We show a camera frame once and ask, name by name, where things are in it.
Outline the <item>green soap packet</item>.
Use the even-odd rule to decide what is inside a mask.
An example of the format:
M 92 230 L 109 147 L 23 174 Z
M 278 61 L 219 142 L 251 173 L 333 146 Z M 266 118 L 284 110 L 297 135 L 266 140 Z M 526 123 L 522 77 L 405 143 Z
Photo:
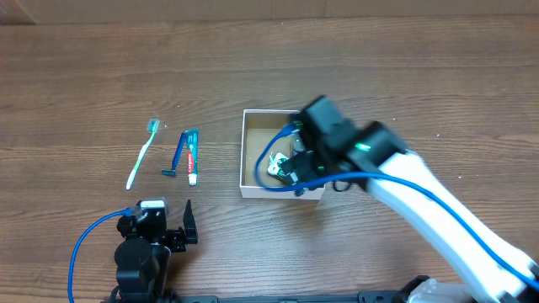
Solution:
M 271 177 L 280 180 L 282 183 L 288 183 L 287 176 L 281 168 L 281 165 L 288 159 L 289 157 L 282 154 L 281 152 L 277 152 L 276 154 L 271 152 L 269 155 L 269 166 L 267 169 L 267 173 Z

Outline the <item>green white toothbrush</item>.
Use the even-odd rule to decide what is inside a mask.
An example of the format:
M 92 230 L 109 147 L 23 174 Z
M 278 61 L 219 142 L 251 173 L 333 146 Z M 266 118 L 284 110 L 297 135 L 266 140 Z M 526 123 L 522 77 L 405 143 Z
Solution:
M 156 134 L 158 133 L 159 127 L 160 127 L 161 121 L 159 119 L 150 119 L 147 124 L 147 132 L 150 134 L 150 137 L 148 140 L 142 145 L 141 150 L 139 151 L 139 154 L 136 159 L 136 163 L 134 167 L 131 169 L 131 172 L 126 180 L 125 189 L 129 191 L 132 188 L 132 185 L 135 181 L 136 174 L 139 170 L 139 167 L 141 166 L 141 162 L 144 158 L 144 156 L 147 153 L 148 148 L 152 144 Z

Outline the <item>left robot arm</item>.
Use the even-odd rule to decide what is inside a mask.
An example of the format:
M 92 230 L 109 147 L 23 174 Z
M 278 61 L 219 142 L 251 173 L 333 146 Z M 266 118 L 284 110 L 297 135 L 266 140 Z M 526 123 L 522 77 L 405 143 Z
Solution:
M 191 201 L 183 214 L 183 225 L 167 228 L 166 199 L 141 200 L 119 218 L 117 230 L 124 241 L 115 250 L 116 281 L 113 302 L 179 302 L 165 288 L 168 266 L 174 253 L 183 253 L 198 242 Z

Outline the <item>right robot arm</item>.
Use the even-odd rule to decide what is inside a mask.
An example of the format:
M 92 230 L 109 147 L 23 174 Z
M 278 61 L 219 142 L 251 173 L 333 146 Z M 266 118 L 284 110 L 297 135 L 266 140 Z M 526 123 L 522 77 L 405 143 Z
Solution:
M 476 302 L 536 302 L 538 265 L 482 223 L 390 128 L 358 128 L 321 96 L 290 116 L 305 150 L 303 188 L 347 181 L 404 218 L 455 270 Z

